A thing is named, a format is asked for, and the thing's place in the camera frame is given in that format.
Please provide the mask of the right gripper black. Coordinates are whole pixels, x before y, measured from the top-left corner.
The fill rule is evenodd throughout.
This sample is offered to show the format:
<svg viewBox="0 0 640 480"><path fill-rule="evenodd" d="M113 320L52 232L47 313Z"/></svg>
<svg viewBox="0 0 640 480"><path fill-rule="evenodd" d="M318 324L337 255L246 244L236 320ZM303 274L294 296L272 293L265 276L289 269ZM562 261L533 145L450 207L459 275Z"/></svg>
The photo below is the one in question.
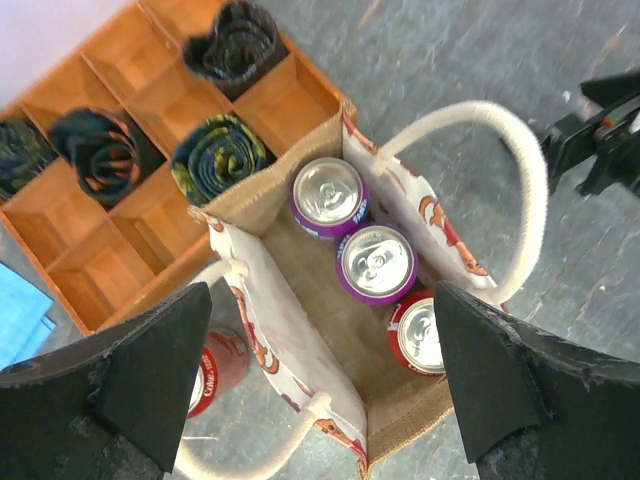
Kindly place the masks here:
<svg viewBox="0 0 640 480"><path fill-rule="evenodd" d="M611 122L612 132L601 133ZM587 120L571 113L547 129L541 148L551 194L566 172L592 156L595 163L577 187L580 195L599 195L614 182L639 194L638 107L618 107L609 118L598 113Z"/></svg>

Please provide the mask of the red cola can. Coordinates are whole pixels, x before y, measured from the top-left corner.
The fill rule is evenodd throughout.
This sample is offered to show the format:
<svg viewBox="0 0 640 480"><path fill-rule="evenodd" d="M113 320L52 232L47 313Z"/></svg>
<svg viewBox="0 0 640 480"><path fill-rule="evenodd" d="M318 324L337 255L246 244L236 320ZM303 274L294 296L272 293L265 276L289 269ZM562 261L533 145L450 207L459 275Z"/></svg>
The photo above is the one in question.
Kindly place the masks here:
<svg viewBox="0 0 640 480"><path fill-rule="evenodd" d="M207 333L194 382L188 418L208 409L214 401L244 380L249 369L249 352L244 339L226 327Z"/></svg>
<svg viewBox="0 0 640 480"><path fill-rule="evenodd" d="M397 304L387 325L387 341L408 370L423 376L445 374L432 290L413 292Z"/></svg>

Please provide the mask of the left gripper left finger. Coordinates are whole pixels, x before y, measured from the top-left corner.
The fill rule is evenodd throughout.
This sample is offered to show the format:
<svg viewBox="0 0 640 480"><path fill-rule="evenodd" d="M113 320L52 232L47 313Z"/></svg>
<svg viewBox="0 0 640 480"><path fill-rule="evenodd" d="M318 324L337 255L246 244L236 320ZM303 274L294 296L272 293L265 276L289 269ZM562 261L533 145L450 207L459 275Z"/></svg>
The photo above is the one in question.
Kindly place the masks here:
<svg viewBox="0 0 640 480"><path fill-rule="evenodd" d="M160 479L172 471L209 326L195 283L1 372L4 479Z"/></svg>

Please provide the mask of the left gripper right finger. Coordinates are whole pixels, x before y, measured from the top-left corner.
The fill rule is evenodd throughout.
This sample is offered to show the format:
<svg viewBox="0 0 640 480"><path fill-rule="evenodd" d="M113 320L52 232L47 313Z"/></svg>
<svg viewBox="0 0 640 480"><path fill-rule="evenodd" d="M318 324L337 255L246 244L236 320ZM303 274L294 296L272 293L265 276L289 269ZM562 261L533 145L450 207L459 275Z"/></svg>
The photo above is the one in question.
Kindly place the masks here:
<svg viewBox="0 0 640 480"><path fill-rule="evenodd" d="M482 479L636 479L639 365L445 281L435 315L468 462Z"/></svg>

